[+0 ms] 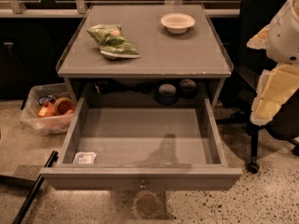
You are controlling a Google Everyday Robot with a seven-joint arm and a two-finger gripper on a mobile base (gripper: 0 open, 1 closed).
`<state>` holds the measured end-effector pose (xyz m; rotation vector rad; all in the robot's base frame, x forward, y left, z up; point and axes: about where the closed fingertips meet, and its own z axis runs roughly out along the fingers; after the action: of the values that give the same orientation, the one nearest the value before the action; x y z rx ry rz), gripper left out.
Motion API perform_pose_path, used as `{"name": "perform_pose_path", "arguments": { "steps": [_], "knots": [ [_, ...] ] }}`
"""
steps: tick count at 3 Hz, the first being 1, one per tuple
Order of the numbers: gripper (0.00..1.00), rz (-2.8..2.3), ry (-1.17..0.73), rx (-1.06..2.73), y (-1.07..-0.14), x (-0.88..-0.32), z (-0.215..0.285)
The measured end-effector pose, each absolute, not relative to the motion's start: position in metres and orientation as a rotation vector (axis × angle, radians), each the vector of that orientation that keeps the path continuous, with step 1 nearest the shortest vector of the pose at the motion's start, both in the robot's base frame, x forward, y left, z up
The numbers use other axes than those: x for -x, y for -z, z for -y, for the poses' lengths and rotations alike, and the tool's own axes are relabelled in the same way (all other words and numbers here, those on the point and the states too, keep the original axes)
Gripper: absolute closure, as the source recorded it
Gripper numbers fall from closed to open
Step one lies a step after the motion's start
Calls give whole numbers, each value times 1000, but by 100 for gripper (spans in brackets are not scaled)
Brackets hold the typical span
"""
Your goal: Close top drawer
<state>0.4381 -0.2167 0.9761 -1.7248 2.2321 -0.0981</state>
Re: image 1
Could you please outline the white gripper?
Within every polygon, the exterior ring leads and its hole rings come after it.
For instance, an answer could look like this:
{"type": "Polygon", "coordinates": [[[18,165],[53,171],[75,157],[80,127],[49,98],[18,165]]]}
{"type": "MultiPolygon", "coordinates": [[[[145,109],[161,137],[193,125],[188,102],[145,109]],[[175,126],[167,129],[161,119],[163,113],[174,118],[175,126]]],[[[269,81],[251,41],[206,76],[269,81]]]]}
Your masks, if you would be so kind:
{"type": "Polygon", "coordinates": [[[250,121],[264,126],[299,89],[299,0],[287,0],[278,13],[248,42],[250,49],[266,49],[279,63],[260,75],[250,121]]]}

